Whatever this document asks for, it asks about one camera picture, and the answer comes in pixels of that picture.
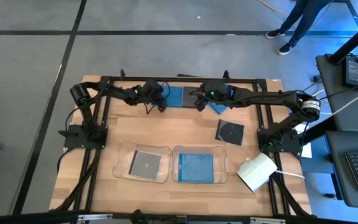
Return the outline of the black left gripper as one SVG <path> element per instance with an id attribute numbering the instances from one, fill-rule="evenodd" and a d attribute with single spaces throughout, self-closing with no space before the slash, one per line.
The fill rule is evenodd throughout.
<path id="1" fill-rule="evenodd" d="M 157 104 L 160 99 L 167 97 L 167 91 L 164 86 L 160 86 L 155 80 L 147 80 L 144 85 L 136 86 L 137 103 Z"/>

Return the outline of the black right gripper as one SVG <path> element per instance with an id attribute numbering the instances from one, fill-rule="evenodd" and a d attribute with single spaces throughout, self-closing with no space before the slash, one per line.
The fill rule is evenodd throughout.
<path id="1" fill-rule="evenodd" d="M 205 106 L 209 103 L 216 103 L 218 105 L 228 104 L 226 99 L 227 86 L 221 80 L 207 80 L 204 81 L 198 88 L 195 103 L 197 103 L 197 110 L 202 112 Z"/>

